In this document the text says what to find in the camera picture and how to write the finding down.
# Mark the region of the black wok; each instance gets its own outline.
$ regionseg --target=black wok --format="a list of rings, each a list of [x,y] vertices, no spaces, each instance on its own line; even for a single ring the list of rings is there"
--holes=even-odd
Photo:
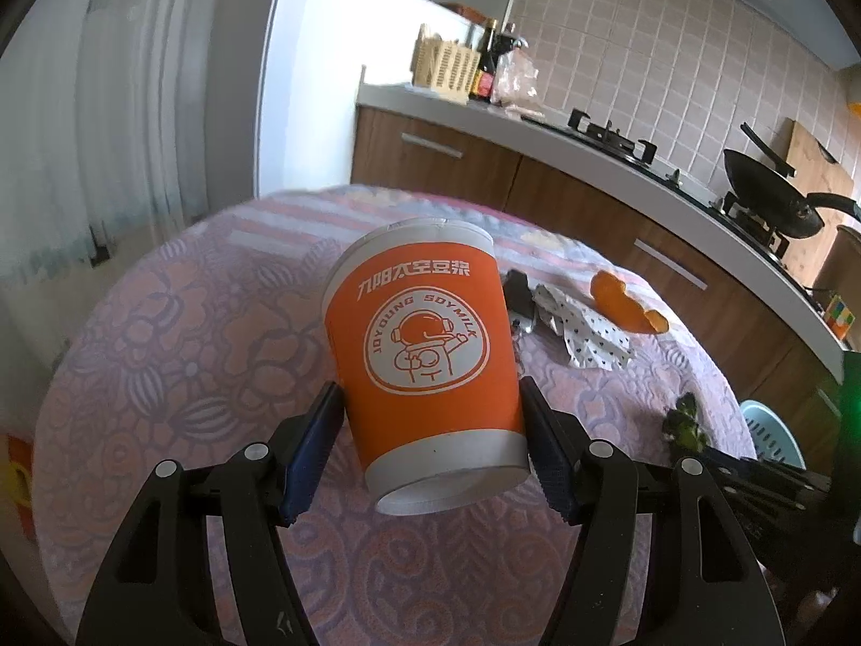
[[[795,174],[793,167],[763,143],[747,124],[742,124],[742,131],[768,155],[778,171],[736,150],[724,150],[726,176],[739,204],[752,210],[787,237],[812,237],[822,230],[825,223],[816,210],[817,206],[841,210],[861,220],[861,206],[850,197],[832,193],[810,193],[804,196],[786,179],[788,174]]]

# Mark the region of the pan handle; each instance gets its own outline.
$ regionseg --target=pan handle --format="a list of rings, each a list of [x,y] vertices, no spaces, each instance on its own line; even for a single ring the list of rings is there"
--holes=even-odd
[[[756,147],[762,150],[763,153],[766,154],[768,159],[774,163],[774,170],[781,177],[795,177],[795,168],[792,167],[792,165],[790,165],[789,163],[787,163],[782,157],[780,157],[780,155],[774,152],[774,150],[769,148],[765,144],[765,141],[759,136],[757,136],[756,133],[753,132],[753,129],[749,125],[747,125],[747,122],[744,122],[742,124],[742,131],[748,138],[750,138],[750,140],[752,140],[756,144]]]
[[[856,204],[851,197],[827,192],[812,192],[807,195],[807,202],[814,207],[842,210],[843,213],[848,213],[855,220],[861,221],[861,206]]]

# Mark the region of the floral tablecloth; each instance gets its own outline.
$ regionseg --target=floral tablecloth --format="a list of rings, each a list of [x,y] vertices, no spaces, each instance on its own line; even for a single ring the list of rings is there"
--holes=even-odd
[[[587,246],[452,200],[368,187],[281,193],[197,224],[141,260],[93,311],[54,378],[36,433],[33,510],[46,572],[75,632],[119,522],[153,466],[217,464],[304,412],[334,366],[320,319],[331,265],[354,240],[413,216],[457,217],[493,235],[500,269],[586,293],[598,269],[621,276],[671,323],[632,336],[624,371],[567,365],[564,343],[519,344],[550,405],[635,459],[669,461],[664,409],[701,401],[715,445],[753,455],[732,392],[712,360],[640,277]],[[244,643],[218,520],[213,581],[224,636]],[[648,519],[617,638],[634,634],[647,567]],[[507,494],[423,517],[376,513],[344,427],[312,508],[281,538],[322,644],[535,644],[577,530],[535,479]]]

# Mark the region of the countertop edge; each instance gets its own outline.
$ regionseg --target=countertop edge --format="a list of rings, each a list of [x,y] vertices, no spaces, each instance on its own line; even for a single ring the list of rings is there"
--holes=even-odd
[[[838,383],[843,346],[808,302],[763,257],[670,189],[586,145],[490,109],[459,105],[402,85],[361,84],[356,105],[448,127],[570,174],[669,230],[702,252],[772,309]]]

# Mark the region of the cutting board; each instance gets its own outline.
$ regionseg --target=cutting board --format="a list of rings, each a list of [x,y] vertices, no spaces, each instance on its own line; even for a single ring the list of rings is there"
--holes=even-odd
[[[792,129],[792,140],[786,162],[795,168],[795,177],[791,179],[795,188],[805,196],[811,192],[831,192],[852,196],[855,187],[849,173],[840,163],[832,165],[820,150],[815,137],[806,128],[795,121]],[[784,255],[786,270],[795,277],[802,286],[812,286],[816,275],[828,257],[828,250],[837,237],[837,226],[843,223],[844,213],[838,210],[816,209],[825,228],[814,237],[803,240],[789,239],[789,247]]]

